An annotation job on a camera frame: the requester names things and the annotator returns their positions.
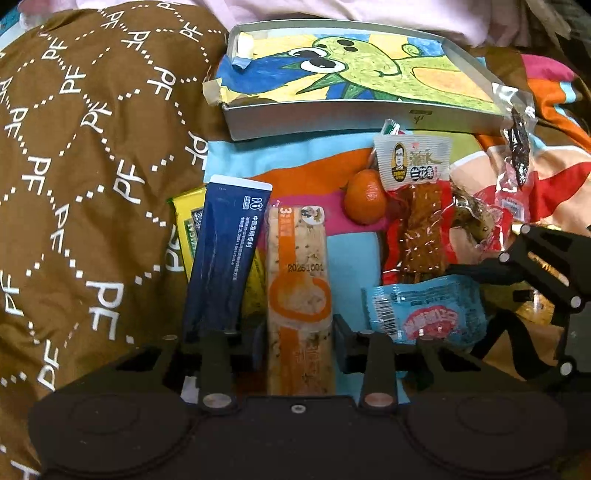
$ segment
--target light blue packet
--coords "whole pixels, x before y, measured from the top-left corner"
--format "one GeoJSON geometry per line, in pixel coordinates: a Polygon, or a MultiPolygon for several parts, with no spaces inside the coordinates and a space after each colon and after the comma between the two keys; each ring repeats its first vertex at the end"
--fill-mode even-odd
{"type": "Polygon", "coordinates": [[[395,343],[429,336],[468,347],[486,334],[479,284],[463,275],[363,289],[363,301],[370,328],[395,343]]]}

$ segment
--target dinosaur eye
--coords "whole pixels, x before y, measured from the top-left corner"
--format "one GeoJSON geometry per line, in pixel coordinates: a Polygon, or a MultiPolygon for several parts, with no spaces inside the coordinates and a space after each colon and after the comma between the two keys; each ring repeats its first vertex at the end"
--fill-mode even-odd
{"type": "Polygon", "coordinates": [[[300,68],[312,73],[338,73],[347,69],[343,63],[329,59],[306,60],[300,64],[300,68]]]}
{"type": "Polygon", "coordinates": [[[324,58],[328,55],[324,50],[314,47],[294,48],[293,50],[287,52],[287,54],[291,57],[297,57],[299,59],[317,59],[324,58]]]}

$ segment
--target pink logo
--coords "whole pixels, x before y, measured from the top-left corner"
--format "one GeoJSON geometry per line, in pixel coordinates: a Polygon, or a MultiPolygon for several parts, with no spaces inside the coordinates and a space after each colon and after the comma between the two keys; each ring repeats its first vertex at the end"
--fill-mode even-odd
{"type": "Polygon", "coordinates": [[[457,312],[443,305],[419,309],[404,322],[404,332],[409,340],[419,336],[445,338],[457,327],[457,312]]]}

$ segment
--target dark jerky stick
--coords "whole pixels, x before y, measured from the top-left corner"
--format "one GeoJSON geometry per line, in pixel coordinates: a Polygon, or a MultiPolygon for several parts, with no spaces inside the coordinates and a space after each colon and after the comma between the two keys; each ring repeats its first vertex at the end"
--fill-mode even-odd
{"type": "Polygon", "coordinates": [[[511,150],[511,165],[515,169],[517,185],[523,188],[530,169],[530,141],[525,130],[523,117],[515,110],[511,111],[513,127],[509,130],[509,148],[511,150]]]}

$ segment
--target brown fabric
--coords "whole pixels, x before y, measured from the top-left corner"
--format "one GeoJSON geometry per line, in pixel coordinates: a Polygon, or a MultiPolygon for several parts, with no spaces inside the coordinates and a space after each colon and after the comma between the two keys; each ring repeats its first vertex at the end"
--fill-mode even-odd
{"type": "Polygon", "coordinates": [[[132,3],[60,14],[0,59],[2,480],[39,469],[36,399],[177,332],[166,200],[202,183],[205,140],[228,138],[201,90],[225,35],[204,9],[132,3]]]}

